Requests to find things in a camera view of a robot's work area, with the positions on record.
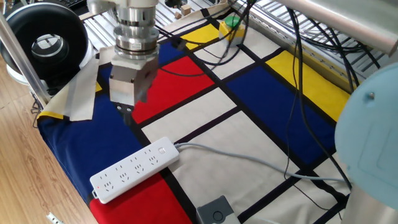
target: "fabric mat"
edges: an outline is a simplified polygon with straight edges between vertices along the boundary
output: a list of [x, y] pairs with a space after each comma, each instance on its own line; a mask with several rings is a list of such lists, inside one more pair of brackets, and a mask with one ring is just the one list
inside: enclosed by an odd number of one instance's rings
[[[223, 54], [226, 45], [214, 32], [217, 25], [219, 21], [208, 19], [179, 33], [208, 42], [188, 46], [193, 54], [161, 42], [159, 62], [165, 69], [206, 75], [177, 77], [159, 71], [147, 103], [136, 105], [130, 128], [109, 100], [111, 64], [106, 63], [99, 67], [93, 119], [71, 122], [68, 116], [43, 114], [38, 120], [43, 139], [101, 224], [196, 223], [195, 207], [221, 195], [241, 223], [339, 223], [338, 212], [343, 215], [349, 194], [344, 183], [285, 179], [269, 167], [197, 147], [184, 147], [178, 162], [110, 203], [93, 198], [92, 175], [164, 136], [255, 156], [279, 167], [287, 165], [289, 149], [290, 172], [341, 178], [309, 135], [298, 104], [286, 133], [296, 93], [293, 56], [249, 29], [238, 56], [211, 71], [198, 58], [217, 62], [215, 56]], [[311, 127], [338, 160], [335, 125], [349, 95], [308, 66], [304, 94]]]

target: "blue square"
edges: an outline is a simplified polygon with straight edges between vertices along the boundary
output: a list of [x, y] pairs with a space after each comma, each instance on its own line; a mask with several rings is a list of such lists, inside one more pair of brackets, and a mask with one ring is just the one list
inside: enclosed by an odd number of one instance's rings
[[[262, 67], [253, 68], [228, 82], [227, 86], [287, 144], [286, 125], [292, 111], [294, 93]], [[319, 140], [327, 149], [333, 149], [335, 128], [307, 105], [305, 105], [305, 112], [308, 123]], [[289, 145], [290, 149], [306, 164], [310, 164], [323, 154], [303, 122], [298, 97], [289, 124]]]

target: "gray cable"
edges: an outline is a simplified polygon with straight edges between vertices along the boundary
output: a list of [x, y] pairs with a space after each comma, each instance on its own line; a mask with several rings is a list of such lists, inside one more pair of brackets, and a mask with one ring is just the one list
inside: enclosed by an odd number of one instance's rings
[[[220, 150], [217, 150], [215, 148], [212, 148], [212, 147], [209, 147], [209, 146], [205, 146], [205, 145], [202, 145], [202, 144], [197, 144], [197, 143], [189, 143], [189, 142], [188, 143], [179, 143], [179, 144], [175, 144], [174, 146], [177, 149], [179, 149], [182, 146], [198, 146], [198, 147], [202, 147], [204, 149], [207, 149], [209, 151], [212, 151], [212, 152], [215, 152], [215, 153], [218, 153], [218, 154], [221, 154], [221, 155], [232, 156], [232, 157], [237, 157], [237, 158], [241, 158], [241, 159], [247, 159], [247, 160], [250, 160], [250, 161], [258, 162], [258, 163], [264, 164], [264, 165], [266, 165], [268, 167], [271, 167], [274, 170], [279, 171], [279, 172], [281, 172], [283, 174], [285, 173], [285, 169], [281, 169], [281, 168], [279, 168], [279, 167], [277, 167], [277, 166], [275, 166], [275, 165], [273, 165], [273, 164], [271, 164], [271, 163], [269, 163], [267, 161], [263, 161], [262, 159], [258, 159], [258, 158], [252, 157], [252, 156], [247, 156], [247, 155], [242, 155], [242, 154], [235, 154], [235, 153], [232, 153], [232, 152], [224, 152], [224, 151], [220, 151]], [[297, 177], [297, 178], [300, 178], [300, 179], [307, 179], [307, 180], [332, 180], [332, 181], [338, 181], [338, 182], [345, 182], [343, 179], [337, 179], [337, 178], [309, 177], [309, 176], [305, 176], [305, 175], [293, 174], [291, 172], [286, 172], [286, 174], [290, 175], [292, 177]]]

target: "white power strip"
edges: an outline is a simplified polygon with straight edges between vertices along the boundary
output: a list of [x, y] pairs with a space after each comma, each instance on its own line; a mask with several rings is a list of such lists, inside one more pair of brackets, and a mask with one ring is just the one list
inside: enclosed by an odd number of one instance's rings
[[90, 178], [94, 198], [108, 203], [179, 159], [174, 144], [164, 137]]

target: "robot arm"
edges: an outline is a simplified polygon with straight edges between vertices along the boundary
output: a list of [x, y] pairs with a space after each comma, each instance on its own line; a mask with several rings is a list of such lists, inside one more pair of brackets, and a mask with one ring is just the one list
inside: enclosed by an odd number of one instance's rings
[[146, 101], [146, 93], [157, 75], [159, 31], [154, 28], [159, 0], [88, 0], [88, 9], [99, 14], [116, 8], [118, 26], [109, 79], [111, 101], [129, 110], [138, 100]]

